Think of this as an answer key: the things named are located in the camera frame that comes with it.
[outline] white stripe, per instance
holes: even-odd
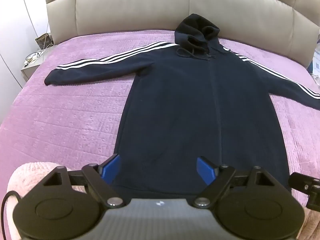
[[[283,78],[285,78],[285,79],[287,79],[287,80],[289,80],[289,81],[291,81],[291,82],[296,83],[296,84],[299,85],[300,87],[301,87],[301,86],[304,87],[304,89],[308,90],[309,93],[313,94],[314,96],[320,96],[320,94],[318,94],[318,93],[316,93],[316,92],[313,92],[311,89],[309,89],[309,88],[307,88],[307,87],[305,87],[305,86],[303,86],[303,85],[300,85],[299,83],[297,83],[297,82],[293,81],[292,79],[290,79],[290,78],[288,78],[288,77],[286,77],[286,76],[278,73],[277,71],[275,71],[275,70],[273,70],[273,69],[270,69],[270,68],[268,68],[268,67],[266,67],[266,66],[264,66],[264,65],[262,65],[262,64],[260,64],[260,63],[258,63],[258,62],[256,62],[256,61],[254,61],[254,60],[252,60],[252,59],[250,59],[250,58],[247,58],[247,59],[250,60],[252,63],[255,63],[255,64],[257,64],[257,65],[259,65],[259,66],[261,66],[261,67],[264,67],[264,68],[272,71],[273,73],[278,74],[279,76],[282,76]]]
[[[320,97],[316,97],[316,96],[310,94],[310,93],[309,93],[307,90],[305,90],[305,88],[304,88],[302,85],[300,85],[299,83],[297,83],[297,82],[295,82],[295,81],[292,81],[292,80],[290,80],[290,79],[288,79],[288,78],[286,78],[286,77],[283,77],[282,75],[277,75],[276,73],[273,73],[272,71],[269,71],[267,68],[264,68],[263,66],[260,66],[260,65],[256,64],[255,61],[253,61],[253,60],[250,60],[250,59],[248,59],[248,58],[245,58],[245,59],[242,59],[242,61],[249,61],[249,62],[251,62],[252,64],[255,64],[255,65],[258,66],[259,68],[263,69],[264,71],[269,72],[270,74],[272,74],[272,75],[274,75],[274,76],[276,76],[276,77],[282,78],[282,79],[284,79],[284,80],[291,81],[291,82],[297,84],[297,85],[298,85],[304,92],[306,92],[309,96],[311,96],[311,97],[313,97],[313,98],[315,98],[315,99],[320,99]]]
[[[67,67],[67,68],[57,67],[56,69],[67,70],[69,68],[81,68],[81,67],[84,67],[84,66],[87,66],[87,65],[93,65],[93,64],[112,64],[112,63],[116,63],[116,62],[119,62],[121,60],[124,60],[126,58],[135,56],[137,54],[143,53],[143,52],[148,52],[148,51],[152,51],[152,50],[155,50],[155,49],[162,49],[162,48],[167,48],[167,47],[172,47],[172,46],[178,46],[178,44],[170,43],[170,44],[167,44],[167,45],[164,45],[164,46],[160,46],[160,47],[155,47],[155,48],[148,49],[148,50],[139,51],[139,52],[136,52],[135,54],[132,54],[132,55],[129,55],[129,56],[126,56],[126,57],[122,57],[120,59],[117,59],[117,60],[114,60],[114,61],[111,61],[111,62],[104,62],[104,61],[87,62],[87,63],[81,64],[81,65],[78,65],[78,66],[70,66],[70,67]]]
[[[136,51],[136,50],[138,50],[138,49],[144,49],[144,48],[147,48],[147,47],[149,47],[149,46],[152,46],[152,45],[155,45],[155,44],[158,44],[158,43],[159,43],[159,45],[160,45],[160,44],[163,44],[163,43],[166,43],[166,42],[165,42],[165,41],[163,41],[163,42],[160,42],[160,41],[153,42],[153,43],[150,43],[150,44],[148,44],[148,45],[146,45],[146,46],[142,46],[142,47],[135,48],[135,49],[130,49],[130,50],[128,50],[128,51],[121,52],[121,53],[118,53],[118,54],[114,54],[114,55],[111,55],[111,56],[102,58],[102,59],[100,59],[100,60],[106,61],[106,60],[108,60],[108,59],[110,59],[110,58],[112,58],[112,57],[124,55],[124,54],[127,54],[127,53],[129,53],[129,52]]]
[[[165,43],[170,43],[170,42],[166,42],[166,41],[157,42],[156,44],[153,44],[153,45],[151,45],[151,46],[148,45],[148,47],[147,47],[147,48],[144,48],[144,49],[139,48],[139,49],[135,49],[134,51],[132,51],[132,52],[130,52],[130,53],[127,51],[127,52],[121,53],[121,55],[116,54],[116,55],[119,55],[119,56],[117,56],[117,57],[115,57],[116,55],[113,55],[113,56],[112,56],[112,59],[107,60],[107,58],[105,58],[103,61],[105,61],[105,62],[114,61],[114,60],[116,60],[116,59],[118,59],[118,58],[125,57],[125,56],[128,56],[128,55],[132,55],[132,54],[134,54],[134,53],[136,53],[136,52],[138,52],[138,51],[143,51],[143,50],[146,50],[146,49],[151,49],[151,48],[153,48],[153,47],[156,47],[156,46],[159,46],[159,45],[162,45],[162,44],[165,44]]]
[[[69,63],[69,64],[59,65],[58,67],[68,67],[68,66],[72,66],[74,64],[79,64],[79,63],[87,62],[87,61],[90,61],[90,60],[96,60],[96,59],[94,59],[94,58],[82,59],[82,60],[79,60],[79,61],[76,61],[76,62],[72,62],[72,63]]]

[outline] hoodie's right sleeve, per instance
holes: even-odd
[[[52,70],[45,85],[70,85],[112,79],[138,72],[151,66],[156,50],[174,46],[174,43],[155,42],[102,59],[81,59]]]

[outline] gray plastic panel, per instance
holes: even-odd
[[[242,238],[223,229],[209,210],[191,207],[185,199],[133,199],[123,208],[108,210],[95,228],[75,238],[75,240],[118,239],[239,240]]]

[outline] bed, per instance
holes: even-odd
[[[52,69],[155,41],[174,41],[169,30],[190,13],[201,14],[220,27],[220,42],[226,48],[318,90],[305,68],[319,34],[320,0],[47,0],[47,8],[58,45],[17,96],[0,127],[3,195],[6,190],[25,195],[57,165],[79,169],[103,162],[113,153],[134,76],[46,87],[44,78]],[[270,96],[284,135],[290,172],[320,177],[320,111]],[[295,191],[293,196],[305,206],[306,196]],[[10,199],[7,217],[16,240],[14,205],[15,200]],[[299,239],[319,239],[319,213],[305,209],[305,214]]]

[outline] pink bedspread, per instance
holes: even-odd
[[[57,46],[15,99],[0,127],[0,195],[13,171],[28,162],[54,162],[71,169],[111,156],[134,76],[70,86],[44,85],[57,65],[102,58],[154,41],[174,41],[172,31],[97,34]],[[285,57],[234,41],[226,47],[317,91],[305,68]],[[320,111],[271,95],[287,149],[290,172],[320,177]],[[303,194],[293,192],[301,204]]]

